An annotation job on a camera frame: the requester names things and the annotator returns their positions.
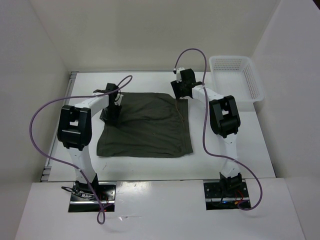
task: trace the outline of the dark green cloth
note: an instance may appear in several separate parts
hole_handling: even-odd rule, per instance
[[[119,121],[116,126],[104,125],[98,156],[177,158],[193,152],[188,100],[165,93],[122,94]]]

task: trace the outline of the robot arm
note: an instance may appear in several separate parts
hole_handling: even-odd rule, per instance
[[[210,126],[217,135],[221,155],[237,159],[237,132],[240,126],[240,117],[233,96],[223,96],[196,82],[192,69],[178,68],[176,81],[171,82],[175,97],[189,96],[206,103],[204,88],[209,101]],[[224,159],[220,171],[220,185],[224,191],[237,188],[242,182],[242,176],[237,163]]]
[[[96,90],[95,97],[88,98],[74,106],[64,105],[61,109],[57,137],[63,146],[67,148],[72,163],[78,166],[87,176],[91,185],[95,188],[98,184],[97,173],[92,167],[89,154],[89,143],[92,138],[91,118],[104,109],[107,123],[115,125],[120,111],[122,95],[118,92],[110,95],[99,96],[116,90],[115,84],[108,83],[105,90]],[[75,188],[83,192],[91,192],[82,174],[76,169]]]

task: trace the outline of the white basket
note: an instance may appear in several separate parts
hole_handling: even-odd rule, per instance
[[[234,96],[236,102],[254,103],[264,99],[259,75],[246,56],[212,56],[209,59],[214,91]]]

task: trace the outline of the cable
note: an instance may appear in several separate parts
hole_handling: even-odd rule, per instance
[[[242,167],[244,167],[245,169],[247,169],[251,175],[255,178],[256,182],[258,183],[259,185],[259,189],[260,189],[260,197],[259,197],[259,200],[258,202],[251,208],[242,208],[240,206],[241,203],[244,203],[244,202],[248,202],[249,200],[243,200],[241,201],[240,203],[237,204],[237,207],[243,211],[250,211],[250,210],[253,210],[255,209],[260,203],[261,203],[261,200],[262,200],[262,197],[263,197],[263,189],[262,189],[262,186],[261,186],[261,183],[259,181],[259,179],[257,178],[257,176],[254,174],[253,171],[251,171],[251,169],[249,167],[247,167],[246,165],[244,165],[242,162],[239,162],[238,160],[232,158],[232,157],[229,157],[229,156],[224,156],[224,155],[218,155],[218,154],[213,154],[211,152],[209,152],[207,150],[207,147],[206,147],[206,129],[207,129],[207,120],[208,120],[208,113],[209,113],[209,101],[208,101],[208,94],[207,94],[207,90],[205,88],[205,77],[206,77],[206,70],[207,70],[207,58],[206,58],[206,55],[198,48],[188,48],[186,50],[184,50],[182,53],[180,53],[179,57],[177,58],[176,60],[176,63],[175,63],[175,66],[174,66],[174,69],[177,67],[178,65],[178,62],[179,62],[179,59],[181,58],[181,56],[187,52],[187,51],[190,51],[190,50],[195,50],[195,51],[198,51],[202,54],[203,58],[204,58],[204,72],[203,72],[203,77],[202,77],[202,86],[203,86],[203,90],[204,90],[204,95],[205,95],[205,116],[204,116],[204,123],[203,123],[203,132],[202,132],[202,145],[203,145],[203,149],[204,151],[210,155],[210,156],[213,156],[213,157],[217,157],[217,158],[224,158],[224,159],[229,159],[229,160],[232,160],[234,161],[235,163],[241,165]]]
[[[58,102],[58,101],[67,100],[67,99],[96,98],[96,97],[102,97],[102,96],[106,96],[106,95],[113,94],[113,93],[117,92],[118,90],[120,90],[120,89],[124,88],[125,86],[127,86],[127,85],[131,82],[131,80],[133,79],[133,76],[132,76],[132,75],[126,76],[124,79],[121,80],[121,82],[118,84],[118,86],[119,86],[123,81],[125,81],[125,80],[128,79],[128,78],[130,78],[130,79],[129,79],[128,82],[126,82],[123,86],[117,88],[116,90],[107,92],[107,93],[103,93],[103,94],[99,94],[99,95],[67,96],[67,97],[60,97],[60,98],[51,100],[51,101],[45,103],[44,105],[42,105],[42,106],[34,113],[34,115],[32,116],[32,118],[31,118],[31,120],[30,120],[30,125],[29,125],[29,136],[30,136],[30,140],[31,140],[34,148],[35,148],[40,154],[42,154],[43,156],[45,156],[46,158],[49,158],[49,159],[51,159],[51,160],[54,160],[54,161],[57,161],[57,162],[59,162],[59,163],[66,164],[66,165],[69,165],[69,166],[71,166],[71,167],[74,167],[75,169],[79,170],[79,172],[82,174],[82,176],[83,176],[84,179],[86,180],[86,182],[87,182],[90,190],[92,191],[92,193],[93,193],[93,195],[94,195],[94,198],[96,199],[96,201],[97,201],[98,204],[99,204],[100,210],[99,210],[99,212],[98,212],[98,215],[96,216],[96,220],[97,220],[97,222],[98,222],[99,224],[101,224],[101,225],[104,224],[105,221],[106,221],[106,214],[105,214],[105,212],[104,212],[104,209],[105,209],[106,207],[110,206],[110,204],[106,204],[106,206],[103,206],[103,204],[101,203],[100,199],[99,199],[98,196],[97,196],[97,193],[95,192],[95,190],[94,190],[94,188],[92,187],[90,181],[88,180],[86,174],[85,174],[77,165],[74,165],[74,164],[72,164],[72,163],[70,163],[70,162],[67,162],[67,161],[60,160],[60,159],[55,158],[55,157],[52,157],[52,156],[46,154],[44,151],[42,151],[42,150],[38,147],[38,145],[36,144],[36,142],[35,142],[35,140],[34,140],[34,136],[33,136],[33,133],[32,133],[32,127],[33,127],[34,120],[35,120],[36,116],[38,115],[38,113],[39,113],[42,109],[44,109],[45,107],[47,107],[48,105],[53,104],[53,103],[56,103],[56,102]],[[102,220],[102,221],[99,220],[99,216],[100,216],[101,213],[102,213],[102,217],[103,217],[103,220]]]
[[[237,190],[237,192],[240,193],[240,195],[241,195],[241,201],[242,201],[245,196],[243,195],[243,193],[242,193],[239,189]]]
[[[118,97],[116,97],[116,99],[114,100],[115,102],[116,101],[118,101],[119,99],[120,99],[120,97],[121,97],[121,90],[120,90],[120,88],[119,88],[119,84],[118,84],[118,90],[119,90],[119,93],[118,93]]]
[[[222,201],[224,200],[224,195],[225,195],[225,193],[224,193],[224,192],[222,192],[222,193],[221,193],[221,199],[220,199],[220,202],[218,203],[218,205],[217,205],[217,206],[219,206],[220,204],[222,204]]]

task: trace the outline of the white table surface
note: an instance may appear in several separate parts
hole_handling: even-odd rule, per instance
[[[72,96],[91,95],[96,89],[105,89],[107,83],[119,83],[127,75],[133,75],[132,82],[123,92],[168,93],[174,97],[170,82],[175,79],[172,72],[100,72],[78,73],[74,80]],[[197,81],[203,73],[196,72]],[[206,75],[206,86],[213,87],[211,75]],[[71,99],[68,104],[74,105],[82,99]],[[237,137],[238,160],[246,164],[258,178],[274,178],[275,173],[267,151],[265,140],[252,103],[239,105],[241,126]],[[197,180],[218,179],[223,161],[207,155],[202,146],[202,131],[205,117],[205,106],[195,99],[189,100],[189,128],[193,154],[179,158],[137,158],[137,157],[99,157],[96,155],[98,139],[104,123],[99,119],[100,113],[92,118],[92,139],[89,152],[92,166],[100,181],[147,181],[147,180]],[[207,123],[206,143],[212,153],[219,154],[217,136]],[[71,158],[62,143],[55,138],[51,155],[71,162]],[[50,161],[52,166],[49,182],[74,181],[75,171],[72,167]],[[241,167],[243,178],[252,175]]]
[[[251,203],[259,198],[247,179]],[[304,240],[286,182],[261,179],[252,211],[206,210],[203,181],[118,182],[115,212],[68,213],[71,182],[33,183],[15,240]]]

